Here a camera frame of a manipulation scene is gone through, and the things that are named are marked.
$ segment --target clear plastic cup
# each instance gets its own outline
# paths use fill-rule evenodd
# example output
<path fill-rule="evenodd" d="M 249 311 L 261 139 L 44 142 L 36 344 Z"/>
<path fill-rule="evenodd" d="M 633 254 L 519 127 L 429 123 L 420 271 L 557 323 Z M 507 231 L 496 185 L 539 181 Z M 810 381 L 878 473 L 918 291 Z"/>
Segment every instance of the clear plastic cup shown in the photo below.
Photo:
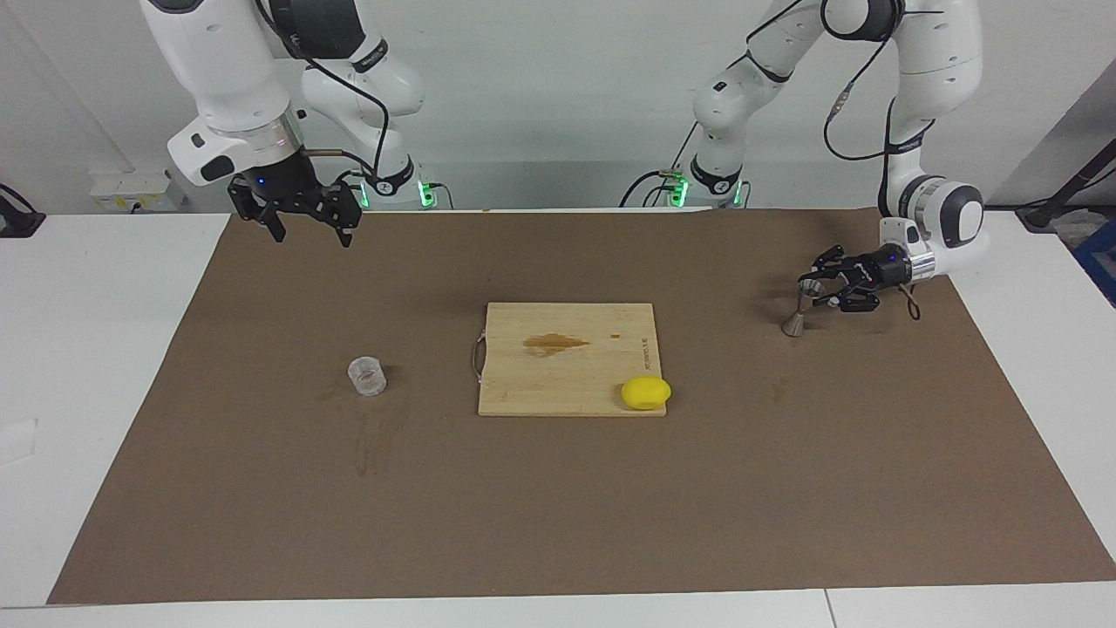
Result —
<path fill-rule="evenodd" d="M 349 365 L 349 379 L 356 392 L 365 397 L 375 397 L 387 388 L 384 367 L 375 358 L 357 358 Z"/>

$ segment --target white tabletop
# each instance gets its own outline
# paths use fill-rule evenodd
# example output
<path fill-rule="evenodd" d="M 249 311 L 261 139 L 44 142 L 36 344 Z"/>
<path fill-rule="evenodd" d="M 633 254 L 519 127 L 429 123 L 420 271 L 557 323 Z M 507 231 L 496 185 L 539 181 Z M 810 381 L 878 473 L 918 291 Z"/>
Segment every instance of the white tabletop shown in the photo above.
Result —
<path fill-rule="evenodd" d="M 228 219 L 51 216 L 0 241 L 0 434 L 36 428 L 33 455 L 0 466 L 0 626 L 1116 625 L 1113 583 L 13 608 L 46 602 Z M 954 282 L 1113 552 L 1116 310 L 1055 236 L 985 226 L 992 253 Z"/>

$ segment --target yellow lemon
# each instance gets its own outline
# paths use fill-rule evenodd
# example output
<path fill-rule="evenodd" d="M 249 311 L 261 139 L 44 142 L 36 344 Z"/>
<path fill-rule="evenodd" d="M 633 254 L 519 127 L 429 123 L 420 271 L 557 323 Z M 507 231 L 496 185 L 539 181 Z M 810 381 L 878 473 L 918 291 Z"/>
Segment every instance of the yellow lemon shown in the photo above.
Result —
<path fill-rule="evenodd" d="M 657 410 L 671 398 L 671 385 L 662 378 L 635 378 L 624 385 L 620 397 L 633 410 Z"/>

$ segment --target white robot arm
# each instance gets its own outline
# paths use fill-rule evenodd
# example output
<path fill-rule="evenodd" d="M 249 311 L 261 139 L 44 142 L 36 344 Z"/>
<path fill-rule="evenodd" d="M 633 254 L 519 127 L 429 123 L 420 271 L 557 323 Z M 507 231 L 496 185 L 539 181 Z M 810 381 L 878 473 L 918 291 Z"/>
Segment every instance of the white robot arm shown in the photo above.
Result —
<path fill-rule="evenodd" d="M 344 177 L 321 184 L 311 156 L 360 161 L 381 207 L 430 204 L 431 194 L 417 183 L 398 133 L 385 128 L 379 138 L 387 116 L 378 105 L 396 115 L 414 113 L 422 105 L 422 87 L 413 70 L 388 55 L 364 0 L 270 0 L 270 10 L 261 16 L 294 56 L 311 64 L 304 76 L 306 96 L 348 132 L 356 155 L 306 149 L 258 21 L 264 10 L 261 1 L 256 7 L 252 0 L 140 4 L 167 64 L 198 105 L 199 117 L 169 142 L 171 156 L 198 185 L 232 174 L 229 194 L 241 218 L 268 226 L 281 241 L 286 230 L 280 212 L 309 214 L 334 226 L 348 245 L 360 220 L 360 203 Z M 340 75 L 348 86 L 321 69 Z M 369 88 L 383 97 L 358 95 Z"/>
<path fill-rule="evenodd" d="M 824 31 L 846 40 L 894 40 L 898 94 L 892 103 L 878 194 L 879 251 L 846 257 L 835 247 L 802 280 L 840 278 L 817 305 L 872 310 L 875 292 L 947 273 L 988 248 L 983 199 L 972 185 L 929 175 L 922 143 L 934 120 L 977 90 L 983 60 L 975 0 L 777 0 L 748 39 L 748 54 L 698 93 L 694 113 L 704 133 L 686 172 L 686 204 L 725 206 L 741 177 L 749 118 L 779 94 Z M 829 122 L 844 106 L 852 83 Z"/>

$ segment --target power outlet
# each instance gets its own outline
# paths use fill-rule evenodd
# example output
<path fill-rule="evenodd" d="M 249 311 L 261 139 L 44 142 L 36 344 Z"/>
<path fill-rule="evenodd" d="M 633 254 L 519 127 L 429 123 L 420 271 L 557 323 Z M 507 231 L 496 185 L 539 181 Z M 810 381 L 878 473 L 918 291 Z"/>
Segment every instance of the power outlet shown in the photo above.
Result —
<path fill-rule="evenodd" d="M 185 192 L 167 172 L 100 174 L 89 195 L 102 211 L 112 213 L 182 211 Z"/>

